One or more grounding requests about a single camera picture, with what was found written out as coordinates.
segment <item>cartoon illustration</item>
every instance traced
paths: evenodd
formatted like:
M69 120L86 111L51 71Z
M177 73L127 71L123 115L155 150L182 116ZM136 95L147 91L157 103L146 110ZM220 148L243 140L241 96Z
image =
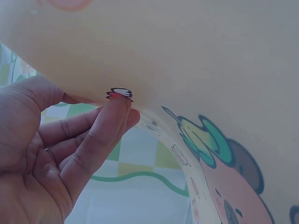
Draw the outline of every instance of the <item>cartoon illustration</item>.
M291 224L299 224L299 206L293 205L290 209Z
M156 128L153 127L153 125L150 124L141 124L142 127L148 129L150 132L152 132L154 135L160 137L161 134L158 132Z
M189 161L187 160L187 158L184 156L184 154L182 153L182 151L174 144L170 150L173 152L174 156L177 158L177 160L179 161L179 163L182 166L189 166L191 167Z
M223 224L273 224L273 218L260 198L264 181L260 168L249 152L223 133L206 117L201 126L176 116L184 143L199 161L213 202Z
M193 190L195 191L196 196L200 199L199 190L198 190L193 178L192 177L190 177L190 178L191 178L191 183L192 183L192 186L193 186Z
M193 214L194 214L194 218L195 218L196 223L201 224L200 216L199 216L199 212L198 212L198 208L197 208L197 205L196 205L195 198L192 199L192 207L193 207Z
M106 97L107 99L113 99L113 98L118 98L120 96L125 96L128 99L131 100L131 102L134 102L132 98L132 92L128 89L124 88L112 88L111 92L107 92L108 96Z
M92 0L46 0L52 6L67 12L79 11L88 6ZM42 0L37 0L39 5L43 5Z

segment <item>small sticker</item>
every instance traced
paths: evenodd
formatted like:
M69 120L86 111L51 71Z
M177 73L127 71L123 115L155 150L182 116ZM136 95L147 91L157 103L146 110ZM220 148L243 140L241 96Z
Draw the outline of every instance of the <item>small sticker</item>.
M131 98L133 96L132 92L125 88L112 88L110 92L107 92L107 99L115 99L120 96L127 97L131 102L134 102Z

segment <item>knuckle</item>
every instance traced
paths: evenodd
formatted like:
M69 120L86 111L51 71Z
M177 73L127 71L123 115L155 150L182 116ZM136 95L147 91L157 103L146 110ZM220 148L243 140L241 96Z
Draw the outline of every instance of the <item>knuckle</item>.
M100 135L95 135L93 132L89 132L88 137L92 139L99 148L111 147L111 143L109 142L109 140L101 137Z
M70 127L65 120L60 120L61 129L67 139L71 137Z
M92 175L94 172L90 165L88 165L77 152L75 152L72 156L73 161L79 166L79 168L88 175Z
M75 145L76 145L77 148L81 145L81 143L83 142L84 139L85 139L85 138L84 138L84 136L82 136L82 135L78 135L78 136L76 136L76 137L74 138Z

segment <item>pink cheek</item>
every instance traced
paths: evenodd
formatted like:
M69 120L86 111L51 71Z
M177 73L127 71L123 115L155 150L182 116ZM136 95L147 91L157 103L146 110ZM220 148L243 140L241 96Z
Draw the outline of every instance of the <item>pink cheek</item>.
M78 11L86 7L91 0L47 0L51 5L64 11Z
M223 206L223 201L222 199L215 193L212 194L213 200L214 200L214 204L216 206L216 209L218 211L219 216L221 217L221 220L226 220L226 214L225 214L225 210L224 210L224 206Z

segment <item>cartoon eye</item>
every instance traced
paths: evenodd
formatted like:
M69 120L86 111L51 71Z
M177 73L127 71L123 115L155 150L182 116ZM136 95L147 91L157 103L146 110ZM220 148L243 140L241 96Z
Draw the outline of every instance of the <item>cartoon eye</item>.
M216 190L216 193L221 197L220 192L217 189L215 189L215 190Z
M235 209L235 211L236 211L236 213L238 213L238 214L239 214L239 216L243 217L243 214L242 214L242 212L241 212L240 210L238 210L238 209Z

